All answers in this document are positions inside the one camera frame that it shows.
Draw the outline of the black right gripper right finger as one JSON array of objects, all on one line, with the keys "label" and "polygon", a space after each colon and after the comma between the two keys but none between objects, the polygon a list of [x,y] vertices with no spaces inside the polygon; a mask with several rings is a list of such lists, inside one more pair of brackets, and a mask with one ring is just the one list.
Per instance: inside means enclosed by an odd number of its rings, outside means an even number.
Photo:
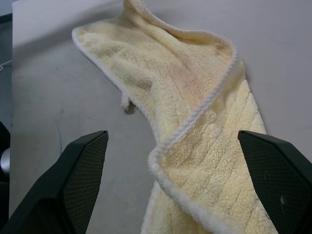
[{"label": "black right gripper right finger", "polygon": [[238,140],[266,213],[280,234],[312,232],[312,164],[291,143],[240,130]]}]

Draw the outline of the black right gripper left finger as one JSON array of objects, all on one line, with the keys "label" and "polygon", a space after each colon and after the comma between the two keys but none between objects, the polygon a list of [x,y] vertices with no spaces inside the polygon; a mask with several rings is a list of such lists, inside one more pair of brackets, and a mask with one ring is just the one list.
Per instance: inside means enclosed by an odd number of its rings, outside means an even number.
[{"label": "black right gripper left finger", "polygon": [[101,184],[108,132],[72,141],[41,175],[2,234],[84,234]]}]

